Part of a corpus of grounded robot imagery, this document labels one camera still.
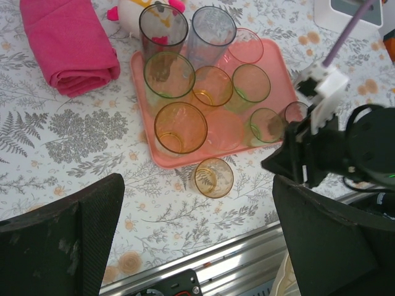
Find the pink tray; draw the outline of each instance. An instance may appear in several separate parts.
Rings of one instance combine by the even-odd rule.
[[[252,114],[253,111],[258,108],[266,107],[276,112],[280,112],[289,103],[297,101],[292,82],[289,78],[283,57],[281,56],[280,48],[274,41],[269,39],[262,39],[262,43],[264,45],[264,55],[258,61],[258,63],[256,63],[256,65],[267,73],[268,77],[270,78],[272,88],[266,100],[258,103],[254,108],[251,108],[248,112],[242,114],[241,119],[243,122]],[[220,60],[217,64],[219,68],[222,68],[231,76],[232,73],[229,73],[230,71],[229,69],[225,68],[225,65],[226,63],[223,60]],[[163,154],[161,151],[158,151],[155,145],[154,118],[152,118],[147,111],[143,77],[143,56],[141,55],[141,52],[138,51],[132,55],[130,59],[130,68],[141,114],[143,116],[144,128],[147,134],[152,159],[158,166],[166,169],[178,168],[201,162],[202,160],[210,157],[223,157],[226,155],[256,149],[256,147],[247,147],[244,144],[241,144],[234,150],[226,151],[221,154],[213,154],[207,151],[205,149],[205,145],[203,145],[199,150],[182,157],[171,157]]]

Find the gray cup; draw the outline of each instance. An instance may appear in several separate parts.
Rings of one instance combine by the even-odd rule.
[[[236,37],[236,24],[224,10],[214,6],[198,9],[192,18],[186,57],[197,70],[215,65]]]

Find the folded towel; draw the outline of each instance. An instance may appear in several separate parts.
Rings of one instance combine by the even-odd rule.
[[[20,0],[30,47],[45,80],[76,97],[117,79],[117,53],[91,0]]]

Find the tablecloth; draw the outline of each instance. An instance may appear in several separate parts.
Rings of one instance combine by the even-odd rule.
[[[110,173],[122,174],[126,192],[104,284],[278,219],[273,176],[260,167],[278,146],[226,157],[235,185],[219,200],[189,189],[193,166],[163,170],[151,161],[130,82],[129,60],[139,41],[106,19],[116,4],[93,0],[117,50],[121,77],[69,99],[45,83],[23,30],[19,1],[0,0],[0,220],[61,199]],[[188,0],[187,19],[204,5],[225,9],[237,26],[277,42],[293,77],[324,57],[338,37],[315,25],[313,0]],[[335,64],[351,77],[338,108],[342,126],[358,105],[395,104],[395,69],[378,34],[348,39]],[[335,175],[316,191],[331,198],[347,192]]]

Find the drinking glass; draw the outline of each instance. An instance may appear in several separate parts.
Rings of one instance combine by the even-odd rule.
[[[229,164],[219,158],[203,160],[192,173],[193,187],[211,199],[226,196],[232,189],[233,181]]]
[[[192,17],[186,57],[195,69],[213,66],[235,36],[235,21],[226,11],[214,6],[204,6]]]
[[[145,61],[161,51],[180,53],[188,35],[185,16],[178,9],[162,3],[152,4],[142,11],[139,27]]]
[[[241,65],[235,70],[232,81],[235,89],[225,108],[234,113],[243,113],[270,94],[269,77],[258,66]]]
[[[158,150],[179,157],[203,145],[207,137],[207,122],[195,106],[174,102],[156,115],[154,132]]]
[[[207,140],[205,149],[212,154],[236,149],[243,141],[244,126],[240,117],[227,110],[218,109],[206,116]]]
[[[259,36],[246,28],[238,28],[236,38],[229,45],[220,67],[232,74],[242,64],[255,64],[264,54],[264,45]]]
[[[260,108],[244,124],[244,141],[248,147],[273,143],[283,135],[284,123],[271,109]]]
[[[144,66],[146,100],[151,116],[175,100],[188,100],[195,72],[186,58],[175,52],[159,52]]]
[[[205,66],[195,71],[193,105],[204,114],[225,105],[233,94],[232,80],[223,70]]]
[[[292,121],[300,122],[305,119],[308,109],[305,103],[292,102],[279,113],[279,116],[283,119],[284,124],[288,125]]]

